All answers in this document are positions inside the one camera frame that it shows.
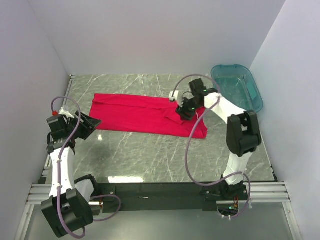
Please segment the red t shirt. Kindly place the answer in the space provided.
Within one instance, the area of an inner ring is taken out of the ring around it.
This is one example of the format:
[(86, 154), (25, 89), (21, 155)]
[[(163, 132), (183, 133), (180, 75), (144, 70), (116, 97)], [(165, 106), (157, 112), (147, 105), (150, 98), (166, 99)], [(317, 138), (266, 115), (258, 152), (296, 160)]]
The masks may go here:
[(205, 108), (197, 109), (192, 120), (182, 120), (177, 106), (164, 97), (96, 93), (89, 116), (101, 121), (98, 130), (189, 137)]

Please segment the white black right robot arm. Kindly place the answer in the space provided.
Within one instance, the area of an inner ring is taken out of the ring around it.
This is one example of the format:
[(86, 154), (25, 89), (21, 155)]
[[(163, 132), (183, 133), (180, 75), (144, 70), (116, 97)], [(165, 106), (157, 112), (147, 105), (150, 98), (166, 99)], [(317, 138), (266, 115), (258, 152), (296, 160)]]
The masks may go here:
[(220, 117), (227, 125), (229, 158), (220, 180), (200, 183), (193, 177), (190, 179), (199, 186), (212, 189), (215, 197), (230, 200), (246, 190), (244, 178), (247, 164), (262, 143), (258, 116), (255, 111), (246, 111), (223, 97), (216, 81), (212, 81), (212, 88), (206, 88), (202, 75), (196, 75), (195, 78), (189, 83), (192, 98), (184, 97), (175, 88), (170, 92), (169, 100), (177, 103), (176, 113), (182, 120), (192, 120), (200, 108), (205, 109), (204, 114), (213, 112)]

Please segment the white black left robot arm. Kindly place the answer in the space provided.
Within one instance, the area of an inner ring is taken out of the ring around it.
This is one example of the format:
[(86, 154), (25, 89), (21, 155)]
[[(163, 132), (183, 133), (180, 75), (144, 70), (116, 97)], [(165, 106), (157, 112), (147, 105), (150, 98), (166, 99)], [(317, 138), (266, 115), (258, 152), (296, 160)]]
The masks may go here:
[(101, 121), (76, 112), (73, 117), (53, 113), (47, 119), (47, 153), (52, 161), (52, 184), (49, 198), (41, 203), (41, 211), (54, 234), (61, 238), (93, 223), (89, 204), (100, 195), (96, 179), (91, 175), (74, 178), (76, 139), (86, 140)]

